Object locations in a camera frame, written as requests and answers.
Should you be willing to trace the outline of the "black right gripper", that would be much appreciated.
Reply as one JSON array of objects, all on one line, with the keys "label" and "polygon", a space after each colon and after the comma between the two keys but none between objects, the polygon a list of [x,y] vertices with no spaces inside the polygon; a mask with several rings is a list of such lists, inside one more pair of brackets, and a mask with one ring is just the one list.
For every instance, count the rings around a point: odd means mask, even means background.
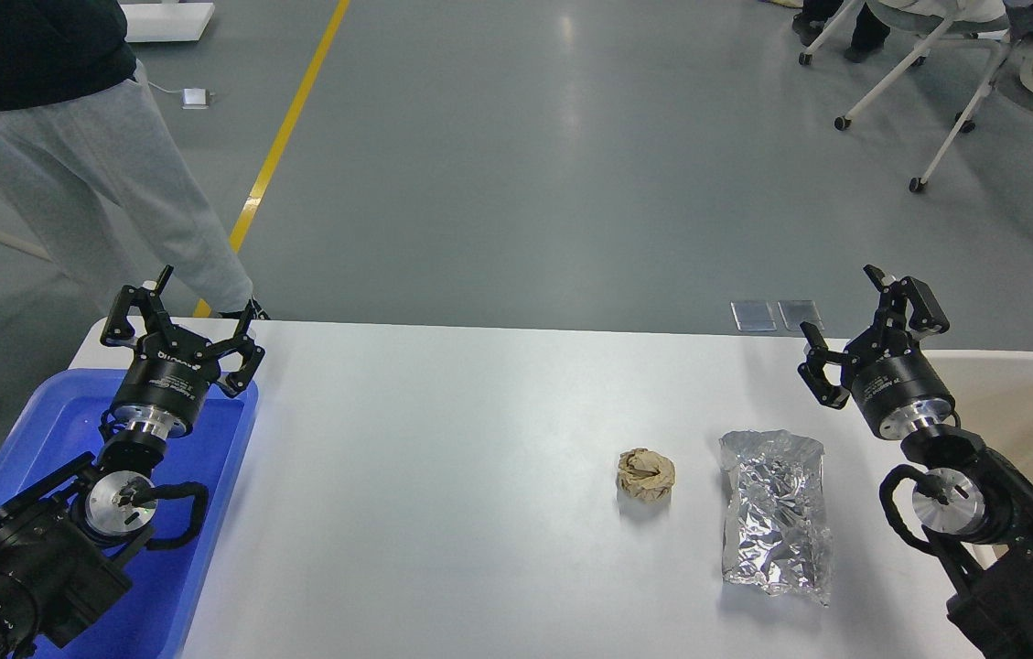
[{"label": "black right gripper", "polygon": [[[842,409],[851,399],[877,438],[901,441],[954,416],[954,396],[918,350],[924,339],[946,333],[951,322],[925,281],[896,278],[874,265],[863,271],[879,292],[863,342],[831,351],[821,329],[802,321],[806,352],[797,373],[818,404]],[[841,367],[844,384],[831,383],[827,364]]]}]

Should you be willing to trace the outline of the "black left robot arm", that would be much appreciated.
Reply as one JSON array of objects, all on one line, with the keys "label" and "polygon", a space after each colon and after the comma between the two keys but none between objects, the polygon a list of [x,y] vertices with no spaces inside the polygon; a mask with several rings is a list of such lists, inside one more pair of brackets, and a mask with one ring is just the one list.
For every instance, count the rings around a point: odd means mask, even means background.
[{"label": "black left robot arm", "polygon": [[29,658],[44,635],[72,642],[133,583],[124,568],[143,550],[181,550],[201,534],[210,489],[156,484],[171,438],[193,431],[216,385],[234,399],[264,358],[249,334],[267,313],[250,299],[229,313],[234,333],[211,341],[169,316],[165,266],[152,287],[124,286],[101,343],[133,359],[98,429],[101,453],[82,453],[0,505],[0,658]]}]

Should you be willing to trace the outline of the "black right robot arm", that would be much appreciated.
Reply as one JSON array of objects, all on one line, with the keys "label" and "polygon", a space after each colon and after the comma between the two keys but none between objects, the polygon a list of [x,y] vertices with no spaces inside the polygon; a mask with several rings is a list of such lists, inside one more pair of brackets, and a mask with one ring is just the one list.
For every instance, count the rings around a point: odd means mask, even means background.
[{"label": "black right robot arm", "polygon": [[880,483],[881,510],[902,542],[942,564],[948,621],[985,658],[1033,658],[1033,484],[961,426],[920,346],[950,329],[929,285],[864,271],[878,292],[871,325],[835,351],[802,322],[799,375],[818,404],[854,402],[875,437],[899,443],[907,460]]}]

